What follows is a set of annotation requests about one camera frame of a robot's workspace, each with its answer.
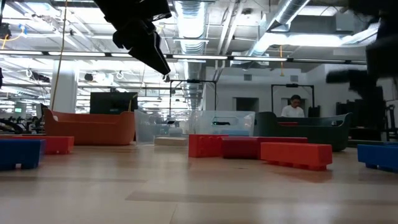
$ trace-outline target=transparent container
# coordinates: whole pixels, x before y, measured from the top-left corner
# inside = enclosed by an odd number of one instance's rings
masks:
[[[192,130],[192,111],[135,110],[134,114],[137,145],[154,145],[156,138],[187,140]]]
[[[193,116],[195,118],[191,133],[253,136],[255,112],[196,111]]]

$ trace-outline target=pillar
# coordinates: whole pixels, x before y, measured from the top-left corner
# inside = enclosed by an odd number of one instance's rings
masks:
[[[14,118],[24,118],[26,119],[26,103],[17,102],[14,107]]]
[[[50,109],[62,113],[75,113],[77,88],[79,81],[79,68],[73,61],[62,61],[58,77],[57,92],[54,100],[55,82],[57,80],[59,61],[54,61],[51,83],[51,102]]]

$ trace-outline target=black screen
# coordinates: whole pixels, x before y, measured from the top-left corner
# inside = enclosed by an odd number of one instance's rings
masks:
[[[137,93],[91,93],[90,114],[121,114],[138,109]]]

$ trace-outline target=air duct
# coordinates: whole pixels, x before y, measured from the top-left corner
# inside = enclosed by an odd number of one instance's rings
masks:
[[[208,4],[200,1],[175,1],[175,10],[178,14],[178,32],[181,38],[202,39],[205,35],[206,10]],[[197,40],[183,40],[181,50],[183,54],[201,55],[205,53],[205,42]],[[204,79],[201,72],[202,64],[184,62],[185,79]],[[197,109],[201,103],[203,85],[186,84],[184,95],[190,102],[191,109]]]
[[[253,47],[246,54],[247,56],[262,56],[272,43],[275,34],[270,34],[269,31],[279,26],[290,24],[299,12],[308,4],[310,0],[281,0],[278,4],[275,16],[264,24],[264,35],[253,45]]]

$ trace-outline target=wooden floor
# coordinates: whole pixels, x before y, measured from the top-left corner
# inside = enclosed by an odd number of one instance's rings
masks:
[[[398,223],[398,175],[334,155],[327,172],[188,159],[172,147],[78,147],[0,172],[1,224]]]

